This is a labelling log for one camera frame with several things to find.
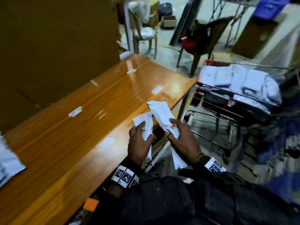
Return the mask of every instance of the person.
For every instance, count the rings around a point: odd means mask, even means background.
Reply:
[[[88,225],[300,224],[298,205],[289,204],[268,189],[237,175],[207,169],[205,164],[211,158],[202,153],[189,126],[180,120],[170,121],[179,129],[180,136],[176,139],[169,134],[167,138],[192,166],[192,169],[178,171],[178,175],[194,181],[186,184],[178,177],[144,173],[141,165],[154,135],[143,140],[145,122],[142,122],[130,129],[128,156],[121,163],[129,169],[128,174],[134,173],[138,177],[136,185],[122,186],[112,180],[106,192],[99,195],[99,204]]]

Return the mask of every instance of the yellow thread on wrist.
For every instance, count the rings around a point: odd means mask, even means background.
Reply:
[[[194,156],[191,158],[191,161],[192,161],[193,158],[195,158],[197,155],[201,155],[200,158],[201,158],[202,156],[204,156],[203,152],[199,152],[199,153],[197,153],[196,155],[194,155]]]

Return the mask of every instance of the red cloth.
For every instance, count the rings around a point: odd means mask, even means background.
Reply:
[[[196,45],[196,42],[192,39],[189,39],[189,38],[185,38],[183,40],[181,40],[181,44],[182,44],[182,47],[185,49],[186,52],[190,53],[190,54],[193,54],[194,53],[194,48],[195,48],[195,45]]]

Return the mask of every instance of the black jacket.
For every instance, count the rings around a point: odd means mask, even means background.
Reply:
[[[288,204],[237,175],[211,173],[204,167],[209,159],[205,156],[193,165],[193,170],[178,172],[192,178],[191,184],[147,173],[140,177],[139,185],[127,189],[118,199],[101,194],[88,225],[300,224],[298,205]],[[142,173],[137,166],[130,169]]]

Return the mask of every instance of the chair backrest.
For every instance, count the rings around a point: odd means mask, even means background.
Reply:
[[[135,29],[137,30],[137,33],[139,35],[139,39],[143,40],[142,35],[141,35],[141,28],[140,28],[140,24],[139,24],[139,20],[137,18],[137,15],[133,11],[131,11],[131,10],[128,10],[128,11],[129,11],[129,15],[133,19]]]
[[[212,21],[205,25],[204,27],[201,27],[201,29],[197,32],[199,33],[199,37],[196,38],[196,49],[195,52],[199,54],[208,54],[211,52],[216,45],[216,43],[219,41],[221,35],[223,34],[223,31],[227,27],[227,25],[230,23],[230,21],[233,19],[233,16],[221,18],[215,21]],[[207,38],[204,41],[203,34],[206,34]]]

